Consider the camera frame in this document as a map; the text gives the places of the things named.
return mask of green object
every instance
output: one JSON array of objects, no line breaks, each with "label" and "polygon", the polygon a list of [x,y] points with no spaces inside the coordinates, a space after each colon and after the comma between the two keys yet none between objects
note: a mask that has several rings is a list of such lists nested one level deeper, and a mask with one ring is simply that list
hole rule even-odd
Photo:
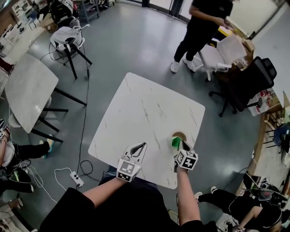
[{"label": "green object", "polygon": [[173,146],[176,149],[179,149],[179,144],[181,141],[182,139],[180,139],[179,137],[175,137],[174,139],[172,139],[171,146]]}]

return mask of gray concrete floor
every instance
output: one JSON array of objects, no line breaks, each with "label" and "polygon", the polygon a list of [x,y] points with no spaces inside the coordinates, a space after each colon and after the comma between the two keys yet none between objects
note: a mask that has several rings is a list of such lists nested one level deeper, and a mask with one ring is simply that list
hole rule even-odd
[{"label": "gray concrete floor", "polygon": [[[108,165],[91,157],[87,151],[127,72],[145,77],[205,106],[203,122],[194,147],[199,154],[199,160],[195,169],[189,172],[195,192],[206,193],[213,185],[224,188],[238,171],[248,166],[257,140],[259,118],[252,117],[248,110],[233,115],[230,108],[226,110],[224,117],[220,118],[218,113],[222,108],[222,99],[208,96],[209,91],[218,90],[215,81],[206,83],[205,73],[192,74],[183,63],[177,74],[173,74],[169,69],[185,31],[186,24],[183,22],[148,8],[127,4],[116,4],[104,11],[99,19],[92,21],[91,26],[83,31],[86,55],[93,65],[90,67],[81,160],[88,159],[93,163],[94,178],[100,179]],[[48,53],[49,38],[49,33],[42,34],[28,53],[40,59]],[[42,62],[59,78],[59,88],[86,101],[88,79],[85,61],[80,56],[73,59],[78,74],[77,80],[74,80],[69,65],[61,65],[51,60],[49,55],[45,56]],[[63,139],[64,143],[55,143],[53,152],[47,159],[33,160],[32,164],[39,171],[46,190],[58,201],[64,190],[56,183],[54,170],[64,167],[73,171],[77,169],[85,108],[57,93],[53,93],[52,97],[51,107],[69,109],[67,114],[56,113],[58,120],[52,121],[60,129],[57,136]],[[0,114],[7,119],[8,103],[1,101],[0,104]],[[37,125],[36,128],[55,134],[43,124]],[[12,133],[15,142],[21,145],[29,143],[28,135],[22,129],[13,129]],[[36,135],[30,135],[30,138],[31,143],[35,145],[42,139]],[[90,167],[84,165],[84,169],[89,171]],[[75,187],[68,170],[58,172],[57,177],[65,188]],[[82,179],[85,184],[79,189],[81,192],[98,185],[98,182],[88,177]],[[235,192],[240,182],[241,177],[238,177],[228,190]],[[159,190],[166,207],[177,211],[176,190],[164,187],[159,187]],[[12,199],[16,194],[6,191],[3,198]],[[55,203],[42,188],[36,188],[32,194],[21,193],[21,197],[25,207],[20,214],[32,227],[38,228]],[[200,203],[199,206],[204,222],[216,221],[222,213],[207,203]]]}]

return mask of white cable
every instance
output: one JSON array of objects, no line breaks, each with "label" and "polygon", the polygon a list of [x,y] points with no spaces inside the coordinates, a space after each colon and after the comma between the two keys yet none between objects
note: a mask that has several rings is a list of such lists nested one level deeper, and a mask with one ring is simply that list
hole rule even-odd
[{"label": "white cable", "polygon": [[[25,163],[25,164],[29,164],[28,162],[23,161],[23,162],[21,162],[21,164],[20,164],[21,167],[22,167],[22,164],[23,164],[23,163]],[[30,168],[26,167],[26,169],[27,169],[28,171],[31,172],[31,174],[32,174],[32,176],[33,176],[33,178],[34,178],[34,180],[35,180],[37,186],[38,186],[39,188],[43,188],[43,189],[45,190],[45,192],[48,194],[48,196],[50,197],[50,199],[53,200],[55,203],[57,203],[57,202],[56,202],[56,201],[55,201],[55,200],[54,200],[54,199],[49,195],[48,191],[46,191],[46,189],[45,189],[45,187],[44,187],[44,182],[43,182],[41,176],[39,175],[38,171],[36,170],[36,168],[35,168],[34,166],[32,166],[31,164],[30,164],[30,166],[31,166],[31,167],[32,167],[32,168],[37,172],[37,175],[39,176],[39,178],[40,178],[40,180],[41,180],[41,182],[40,182],[40,181],[36,178],[36,176],[34,175],[33,171],[32,171]]]},{"label": "white cable", "polygon": [[61,171],[61,170],[65,170],[65,169],[68,169],[68,170],[70,170],[71,171],[71,173],[72,173],[72,170],[70,169],[70,168],[63,168],[63,169],[55,169],[54,170],[54,177],[55,177],[55,180],[56,180],[56,182],[64,189],[64,191],[66,191],[66,189],[58,182],[58,179],[56,178],[56,174],[55,174],[55,171],[57,171],[57,170],[59,170],[59,171]]}]

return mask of white sneaker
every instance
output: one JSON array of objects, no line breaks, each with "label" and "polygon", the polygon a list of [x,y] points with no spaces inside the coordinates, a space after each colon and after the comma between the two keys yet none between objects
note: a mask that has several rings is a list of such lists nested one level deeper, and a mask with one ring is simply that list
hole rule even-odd
[{"label": "white sneaker", "polygon": [[183,62],[187,64],[187,67],[189,67],[190,70],[194,71],[195,70],[195,65],[193,63],[193,61],[189,61],[186,59],[186,57],[183,57]]},{"label": "white sneaker", "polygon": [[179,62],[173,61],[170,66],[171,72],[177,73],[178,67],[179,67]]},{"label": "white sneaker", "polygon": [[199,202],[198,201],[198,198],[200,197],[200,196],[202,196],[203,195],[203,193],[202,192],[198,192],[198,193],[196,193],[194,196],[195,196],[195,199],[196,199],[196,201],[197,202]]},{"label": "white sneaker", "polygon": [[217,190],[217,187],[216,186],[212,186],[211,188],[210,188],[210,193],[213,193],[214,191],[216,191]]}]

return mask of person's arm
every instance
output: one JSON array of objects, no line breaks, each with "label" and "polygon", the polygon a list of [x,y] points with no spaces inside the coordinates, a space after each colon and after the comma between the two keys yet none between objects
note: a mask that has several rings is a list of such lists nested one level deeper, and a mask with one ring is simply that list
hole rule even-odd
[{"label": "person's arm", "polygon": [[178,182],[178,214],[180,225],[186,222],[199,220],[200,213],[198,203],[195,199],[194,193],[191,189],[187,170],[177,168],[177,182]]},{"label": "person's arm", "polygon": [[5,150],[6,150],[6,143],[9,141],[9,137],[10,137],[10,131],[6,131],[4,130],[4,136],[1,139],[1,145],[0,145],[0,167],[3,164],[3,159],[5,156]]},{"label": "person's arm", "polygon": [[83,194],[95,205],[95,208],[106,201],[117,189],[127,182],[119,178],[114,178],[102,185],[92,188]]},{"label": "person's arm", "polygon": [[201,12],[199,10],[199,8],[191,5],[189,8],[189,14],[193,17],[199,18],[199,19],[203,19],[203,20],[207,20],[207,21],[212,21],[215,24],[217,24],[218,26],[225,26],[225,21],[222,18],[218,18],[218,17],[214,17],[211,16],[209,14],[205,14],[203,12]]},{"label": "person's arm", "polygon": [[252,218],[257,218],[259,213],[261,212],[263,208],[259,206],[254,206],[248,214],[244,217],[244,219],[241,221],[239,228],[244,228],[245,225],[252,219]]}]

